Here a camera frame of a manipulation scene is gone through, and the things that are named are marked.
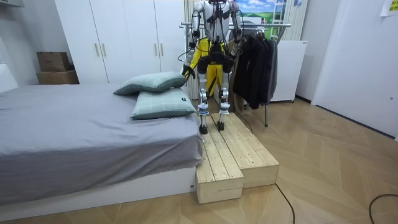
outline white wardrobe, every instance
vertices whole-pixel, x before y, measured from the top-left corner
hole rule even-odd
[[[56,0],[80,83],[179,72],[183,0]]]

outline pillow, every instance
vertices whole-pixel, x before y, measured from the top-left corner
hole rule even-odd
[[[164,92],[141,91],[131,118],[168,118],[185,116],[194,112],[196,112],[195,108],[181,88],[173,88]]]
[[[177,72],[160,72],[139,75],[120,84],[115,95],[130,95],[138,91],[165,91],[185,84],[185,77]]]

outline wooden step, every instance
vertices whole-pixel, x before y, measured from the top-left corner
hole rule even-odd
[[[220,119],[211,117],[214,123]],[[234,113],[224,116],[220,133],[243,173],[244,189],[276,183],[279,163]]]
[[[210,116],[203,138],[203,163],[197,166],[198,203],[242,196],[243,174]]]

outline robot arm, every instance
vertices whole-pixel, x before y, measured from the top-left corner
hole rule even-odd
[[[242,29],[241,29],[241,16],[239,15],[239,6],[235,1],[231,1],[231,18],[234,24],[234,29],[232,30],[234,35],[234,44],[232,46],[231,55],[235,58],[236,51],[238,50],[238,45],[242,39]]]
[[[193,7],[193,14],[192,14],[192,29],[189,33],[188,36],[188,41],[189,41],[189,51],[187,52],[187,57],[183,66],[183,71],[182,75],[185,75],[186,72],[188,71],[193,75],[195,78],[195,74],[193,70],[190,68],[191,61],[193,58],[193,54],[195,53],[195,47],[198,42],[198,39],[200,37],[200,31],[199,31],[199,23],[200,23],[200,14],[204,10],[204,5],[203,2],[196,2],[194,7]]]

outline picture on wall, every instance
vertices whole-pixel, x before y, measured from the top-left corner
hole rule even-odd
[[[285,11],[286,0],[235,0],[242,11],[243,20],[253,23],[281,23]],[[265,35],[277,34],[277,29],[267,29]]]

